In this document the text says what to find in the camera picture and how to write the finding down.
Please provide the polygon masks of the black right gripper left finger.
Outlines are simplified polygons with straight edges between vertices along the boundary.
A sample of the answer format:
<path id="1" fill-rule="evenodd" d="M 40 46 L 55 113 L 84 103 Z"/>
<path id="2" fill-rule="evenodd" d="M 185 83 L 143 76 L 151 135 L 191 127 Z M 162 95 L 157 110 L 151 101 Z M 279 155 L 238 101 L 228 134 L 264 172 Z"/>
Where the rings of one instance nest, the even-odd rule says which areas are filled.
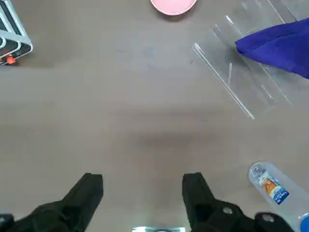
<path id="1" fill-rule="evenodd" d="M 85 173 L 59 201 L 44 203 L 15 220 L 0 215 L 2 232 L 85 232 L 103 197 L 103 176 Z"/>

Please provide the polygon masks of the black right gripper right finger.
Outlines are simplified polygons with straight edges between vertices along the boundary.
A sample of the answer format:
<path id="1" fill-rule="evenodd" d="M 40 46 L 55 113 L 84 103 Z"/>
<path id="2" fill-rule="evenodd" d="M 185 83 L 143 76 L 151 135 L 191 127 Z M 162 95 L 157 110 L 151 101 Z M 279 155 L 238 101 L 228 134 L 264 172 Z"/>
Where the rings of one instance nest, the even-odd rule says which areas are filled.
<path id="1" fill-rule="evenodd" d="M 257 213 L 246 216 L 236 205 L 214 197 L 200 172 L 184 174 L 182 195 L 192 232 L 292 232 L 280 216 Z"/>

